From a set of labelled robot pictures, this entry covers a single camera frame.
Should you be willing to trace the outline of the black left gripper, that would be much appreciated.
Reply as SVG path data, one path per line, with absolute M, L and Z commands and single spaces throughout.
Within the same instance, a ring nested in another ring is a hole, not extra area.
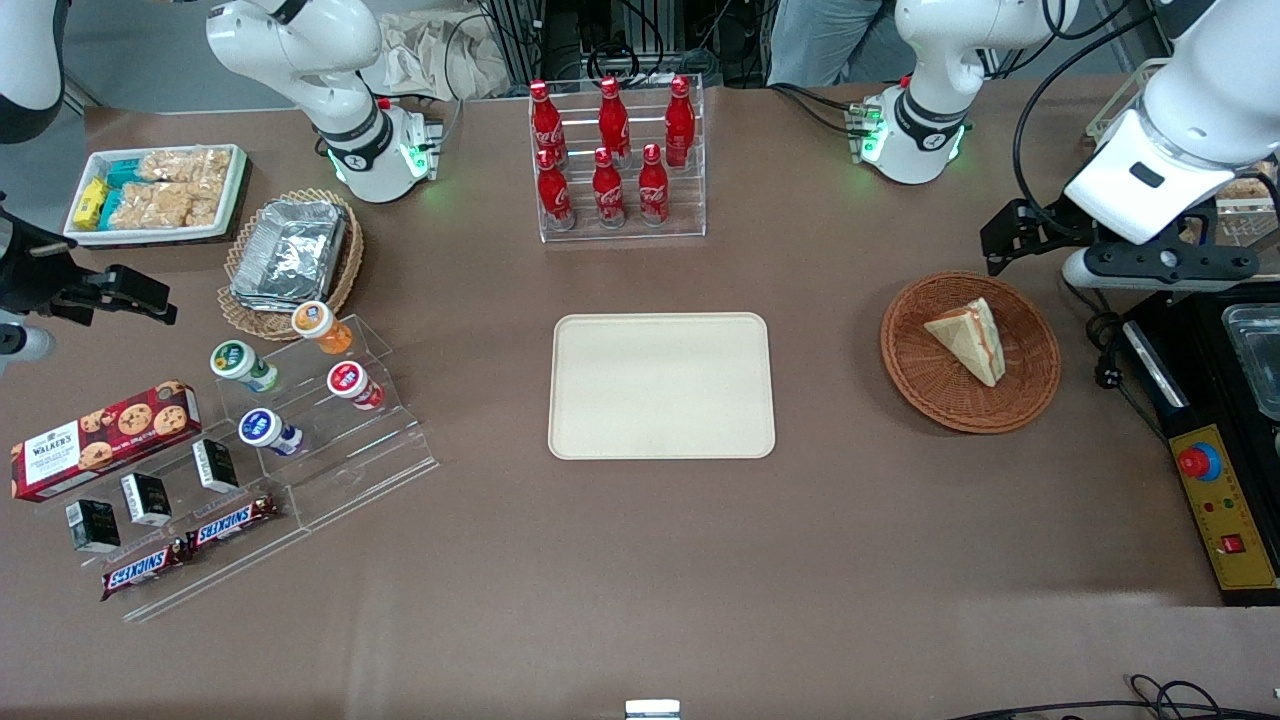
M 1069 199 L 1041 210 L 1029 199 L 1014 199 L 980 229 L 986 273 L 1000 275 L 1009 264 L 1056 249 L 1088 247 L 1098 240 L 1096 222 Z

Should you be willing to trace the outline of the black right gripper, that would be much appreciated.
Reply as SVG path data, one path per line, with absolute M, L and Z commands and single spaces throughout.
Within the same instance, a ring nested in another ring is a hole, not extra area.
M 52 233 L 1 210 L 1 309 L 15 315 L 58 316 L 79 325 L 93 322 L 93 300 L 87 307 L 68 300 L 64 293 L 78 295 L 88 286 L 84 279 L 93 274 L 79 266 L 70 256 L 77 247 L 74 240 Z M 178 307 L 166 302 L 168 284 L 120 264 L 106 266 L 99 274 L 99 287 L 108 300 L 108 313 L 129 313 L 146 316 L 164 325 L 177 323 Z

